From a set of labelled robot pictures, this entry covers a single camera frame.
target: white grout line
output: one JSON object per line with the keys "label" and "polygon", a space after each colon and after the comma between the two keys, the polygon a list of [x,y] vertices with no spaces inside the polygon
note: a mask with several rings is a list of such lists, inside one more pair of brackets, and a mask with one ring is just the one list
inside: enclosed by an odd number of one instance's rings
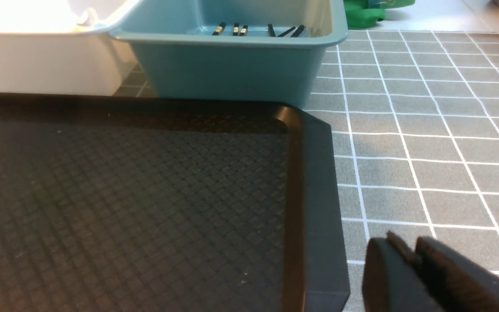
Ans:
{"label": "white grout line", "polygon": [[359,265],[364,265],[365,261],[362,260],[346,260],[348,264],[359,264]]}
{"label": "white grout line", "polygon": [[[318,112],[318,113],[333,113],[333,114],[345,114],[345,113],[350,113],[350,114],[364,114],[364,115],[390,115],[392,112],[362,112],[359,110],[350,110],[349,112],[346,112],[344,110],[328,110],[328,109],[304,109],[304,112]],[[396,115],[404,115],[404,116],[439,116],[438,114],[431,114],[431,113],[396,113]],[[443,114],[444,117],[459,117],[459,118],[484,118],[484,119],[499,119],[499,116],[497,117],[490,117],[487,115],[456,115],[456,114]]]}
{"label": "white grout line", "polygon": [[[321,65],[338,65],[337,63],[321,63]],[[354,66],[374,66],[370,63],[343,63],[342,65],[354,65]],[[443,66],[443,65],[402,65],[402,64],[381,64],[380,66],[399,66],[399,67],[436,67],[436,68],[455,68],[454,66]],[[494,69],[493,67],[477,67],[477,66],[459,66],[458,68],[473,68],[473,69]]]}
{"label": "white grout line", "polygon": [[[311,92],[311,94],[322,94],[322,95],[343,95],[342,92]],[[346,92],[347,95],[384,95],[385,93],[366,93],[366,92]],[[430,96],[430,95],[410,95],[410,94],[391,94],[391,96],[397,97],[410,97],[410,98],[439,98],[439,99],[477,99],[476,97],[442,97],[442,96]],[[489,99],[489,100],[499,100],[499,97],[478,97],[479,99]]]}
{"label": "white grout line", "polygon": [[[332,133],[338,133],[338,134],[348,134],[348,132],[345,131],[333,131]],[[397,132],[353,132],[353,134],[361,134],[363,136],[399,136],[400,134]],[[404,133],[404,136],[407,137],[420,137],[420,138],[451,138],[451,136],[438,136],[435,134],[411,134],[411,133]],[[475,140],[495,140],[499,141],[499,138],[484,138],[480,136],[453,136],[456,139],[475,139]]]}
{"label": "white grout line", "polygon": [[[352,121],[350,120],[350,114],[349,114],[349,108],[348,108],[348,98],[346,96],[346,85],[344,83],[344,75],[342,73],[342,63],[341,63],[341,59],[340,59],[340,53],[338,53],[337,55],[338,55],[338,69],[340,71],[340,81],[342,83],[342,92],[344,93],[344,107],[346,110],[346,122],[348,124],[350,147],[352,149],[355,181],[356,181],[356,184],[358,185],[357,192],[358,192],[358,197],[359,197],[359,207],[361,209],[361,215],[363,217],[363,220],[366,220],[367,213],[365,211],[365,203],[363,201],[363,192],[362,192],[361,188],[359,187],[361,185],[361,178],[359,176],[359,168],[357,166],[357,159],[355,158],[356,152],[355,152],[355,144],[354,144],[353,134],[352,134]],[[363,221],[363,229],[365,231],[366,242],[368,242],[370,239],[369,226],[367,225],[367,222],[365,222],[365,221]]]}
{"label": "white grout line", "polygon": [[138,92],[138,95],[136,95],[137,98],[140,97],[140,94],[142,94],[142,91],[144,90],[144,88],[147,87],[147,81],[144,83],[144,85],[142,85],[142,87],[140,88],[140,91]]}
{"label": "white grout line", "polygon": [[[406,47],[408,48],[409,50],[409,55],[411,56],[412,58],[412,61],[414,63],[414,65],[417,65],[417,62],[407,44],[407,42],[405,41],[405,38],[404,36],[402,35],[402,33],[400,32],[400,36],[402,37],[402,39],[404,40],[404,44],[406,45]],[[438,38],[435,36],[436,40],[438,41],[438,43],[440,44],[440,46],[442,47],[442,49],[444,49],[444,51],[446,51],[446,48],[440,43],[440,41],[438,40]],[[452,62],[452,65],[454,65],[455,67],[455,63],[453,62],[453,60],[448,57],[448,59],[450,59],[450,62]],[[419,75],[421,76],[422,79],[424,79],[423,75],[422,75],[422,72],[419,70]],[[473,90],[471,89],[471,87],[469,86],[469,84],[467,83],[467,81],[465,81],[465,84],[467,85],[467,87],[469,88],[469,90],[471,91],[471,93],[474,95],[473,93]],[[432,96],[432,91],[430,90],[430,88],[428,87],[428,83],[426,83],[426,81],[424,82],[424,86],[426,87],[427,91],[428,91],[428,94],[430,94]],[[477,184],[477,181],[475,179],[475,177],[473,176],[473,172],[471,172],[471,169],[469,168],[469,165],[465,162],[465,158],[463,157],[463,154],[457,144],[457,141],[455,140],[455,138],[453,137],[452,135],[452,132],[450,130],[450,127],[448,126],[447,122],[446,122],[446,118],[442,115],[442,112],[440,110],[440,107],[438,105],[438,101],[432,97],[432,100],[434,101],[434,104],[436,105],[436,110],[438,111],[438,113],[440,114],[440,117],[442,118],[442,122],[444,123],[444,126],[446,127],[446,130],[448,131],[449,135],[450,135],[450,139],[452,140],[453,144],[454,144],[454,147],[457,151],[457,154],[459,154],[459,157],[460,159],[463,161],[463,165],[465,166],[465,170],[467,171],[467,175],[469,175],[469,178],[471,179],[471,182],[473,183],[473,186],[475,187],[475,190],[477,191],[477,194],[479,194],[479,198],[481,199],[481,202],[483,202],[483,206],[485,207],[485,210],[486,212],[488,213],[489,217],[490,217],[490,220],[491,222],[493,223],[494,227],[496,228],[496,232],[498,233],[498,236],[499,236],[499,226],[498,226],[498,223],[496,222],[496,218],[494,218],[494,215],[492,214],[492,211],[490,210],[487,202],[485,201],[485,197],[484,195],[481,193],[481,189],[479,188],[479,185]]]}
{"label": "white grout line", "polygon": [[[372,51],[353,51],[353,50],[342,50],[339,53],[372,53]],[[327,51],[327,53],[336,53],[336,51]],[[376,53],[391,53],[391,54],[407,54],[407,52],[401,51],[377,51]],[[446,53],[437,52],[412,52],[414,55],[446,55]],[[449,55],[483,55],[482,53],[449,53]]]}
{"label": "white grout line", "polygon": [[[340,79],[340,77],[322,77],[322,76],[317,76],[317,78],[321,79]],[[344,78],[345,80],[383,80],[381,78],[362,78],[362,77],[347,77]],[[421,79],[406,79],[406,78],[385,78],[385,81],[422,81]],[[437,80],[437,79],[425,79],[424,81],[427,82],[461,82],[461,80]],[[499,81],[468,81],[469,83],[490,83],[490,84],[499,84]]]}
{"label": "white grout line", "polygon": [[[368,41],[368,40],[365,40],[365,39],[347,39],[346,41]],[[375,41],[381,41],[381,42],[403,42],[401,40],[383,40],[383,39],[375,39]],[[414,42],[414,43],[437,43],[436,41],[410,41],[410,40],[407,40],[407,42]],[[473,42],[460,42],[460,41],[444,41],[442,43],[462,43],[462,44],[471,44],[471,43],[475,43],[474,41]],[[499,44],[499,42],[479,42],[480,44]]]}
{"label": "white grout line", "polygon": [[[359,218],[342,218],[342,221],[346,222],[358,222],[362,223],[364,220]],[[367,223],[375,224],[388,224],[388,225],[406,225],[412,227],[430,227],[429,223],[424,222],[409,222],[409,221],[391,221],[391,220],[376,220],[376,219],[366,219]],[[438,224],[433,223],[435,228],[445,228],[445,229],[464,229],[464,230],[483,230],[483,231],[496,231],[496,227],[483,227],[480,225],[461,225],[461,224]]]}
{"label": "white grout line", "polygon": [[[364,160],[402,160],[407,161],[407,158],[402,157],[386,157],[386,156],[346,156],[346,155],[334,155],[335,158],[357,158]],[[422,159],[422,158],[411,158],[412,162],[428,162],[428,163],[440,163],[440,164],[463,164],[460,160],[436,160],[436,159]],[[465,162],[469,165],[483,165],[483,166],[499,166],[499,162]]]}
{"label": "white grout line", "polygon": [[[375,47],[373,46],[373,40],[371,39],[369,32],[367,31],[366,33],[367,33],[367,37],[369,38],[369,44],[371,45],[371,50],[373,51],[373,56],[375,59],[376,67],[379,71],[380,78],[383,79],[382,70],[380,69],[380,63],[379,63],[378,58],[376,57]],[[388,96],[388,103],[390,104],[390,109],[392,110],[392,114],[394,115],[394,121],[396,122],[396,127],[398,128],[398,133],[400,134],[400,140],[402,140],[402,145],[404,146],[405,156],[406,156],[406,158],[408,158],[408,165],[409,165],[409,168],[412,172],[415,186],[419,189],[420,185],[419,185],[419,181],[417,178],[417,174],[415,172],[413,162],[411,161],[408,146],[405,142],[405,138],[404,138],[404,135],[402,133],[402,128],[400,127],[400,122],[398,121],[398,115],[396,115],[396,110],[394,109],[394,104],[392,103],[392,95],[390,94],[390,92],[388,92],[388,87],[386,86],[386,81],[384,81],[384,79],[382,80],[382,87],[384,88],[384,92]],[[432,220],[430,218],[430,214],[428,213],[428,209],[426,207],[426,203],[424,201],[424,197],[422,195],[421,190],[418,190],[418,195],[419,195],[419,199],[421,200],[421,205],[422,205],[422,208],[424,211],[424,215],[426,216],[426,220],[428,221],[429,224],[432,224]],[[430,231],[431,231],[432,237],[436,238],[436,233],[435,233],[434,227],[432,225],[430,226]]]}
{"label": "white grout line", "polygon": [[[354,184],[343,184],[338,183],[338,186],[345,188],[355,188],[357,187]],[[394,189],[394,190],[411,190],[416,191],[417,188],[407,188],[403,186],[392,186],[392,185],[361,185],[363,189]],[[442,192],[442,193],[454,193],[454,194],[479,194],[479,192],[475,190],[453,190],[453,189],[434,189],[434,188],[421,188],[424,192]],[[499,192],[480,192],[482,195],[498,195]]]}

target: blue plastic bin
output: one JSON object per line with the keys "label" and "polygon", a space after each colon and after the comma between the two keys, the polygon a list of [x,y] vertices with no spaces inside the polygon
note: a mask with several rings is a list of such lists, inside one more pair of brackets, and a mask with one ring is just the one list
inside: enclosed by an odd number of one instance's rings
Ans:
{"label": "blue plastic bin", "polygon": [[[226,22],[220,36],[215,28]],[[234,23],[247,36],[232,35]],[[298,38],[269,37],[306,26]],[[327,47],[348,34],[342,0],[144,0],[111,37],[130,43],[158,97],[307,101]]]}

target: white plastic bin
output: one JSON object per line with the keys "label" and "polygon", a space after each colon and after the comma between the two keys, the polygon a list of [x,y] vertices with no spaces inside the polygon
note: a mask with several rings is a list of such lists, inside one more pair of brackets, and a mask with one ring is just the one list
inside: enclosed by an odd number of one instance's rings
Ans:
{"label": "white plastic bin", "polygon": [[136,61],[107,31],[139,2],[0,0],[0,92],[112,95]]}

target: black object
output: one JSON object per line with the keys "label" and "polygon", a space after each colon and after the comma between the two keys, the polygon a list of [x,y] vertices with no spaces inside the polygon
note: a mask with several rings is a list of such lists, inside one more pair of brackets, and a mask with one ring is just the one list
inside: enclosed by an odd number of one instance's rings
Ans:
{"label": "black object", "polygon": [[219,36],[220,34],[222,34],[222,31],[224,30],[225,26],[226,23],[224,22],[220,23],[219,26],[217,26],[217,29],[212,34],[212,36]]}
{"label": "black object", "polygon": [[244,27],[242,27],[242,30],[240,30],[240,36],[245,36],[247,33],[248,33],[248,26],[244,25]]}
{"label": "black object", "polygon": [[298,26],[298,29],[295,30],[295,32],[290,37],[299,37],[299,35],[301,35],[301,33],[303,32],[304,29],[305,29],[305,26],[303,26],[303,25]]}
{"label": "black object", "polygon": [[389,233],[369,241],[363,299],[373,312],[499,312],[499,277],[436,239],[412,251]]}
{"label": "black object", "polygon": [[0,311],[339,312],[348,295],[325,122],[0,94]]}
{"label": "black object", "polygon": [[271,37],[277,36],[277,34],[275,34],[275,28],[273,28],[273,24],[267,25],[267,28],[269,29],[269,36]]}
{"label": "black object", "polygon": [[281,33],[279,37],[284,37],[285,35],[291,33],[295,29],[295,26],[292,26],[289,30],[286,30],[285,32]]}
{"label": "black object", "polygon": [[237,36],[240,31],[240,24],[234,23],[234,29],[232,30],[232,35]]}

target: bin rim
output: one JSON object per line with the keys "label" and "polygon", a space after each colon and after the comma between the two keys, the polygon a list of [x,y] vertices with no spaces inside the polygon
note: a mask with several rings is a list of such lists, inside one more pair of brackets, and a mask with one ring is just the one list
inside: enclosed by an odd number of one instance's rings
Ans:
{"label": "bin rim", "polygon": [[139,33],[123,30],[121,24],[107,32],[117,41],[137,43],[176,44],[189,46],[234,46],[254,48],[313,48],[331,47],[348,37],[348,24],[342,0],[330,0],[332,32],[324,37],[313,38],[272,38],[272,37],[237,37],[237,36],[202,36],[192,34]]}

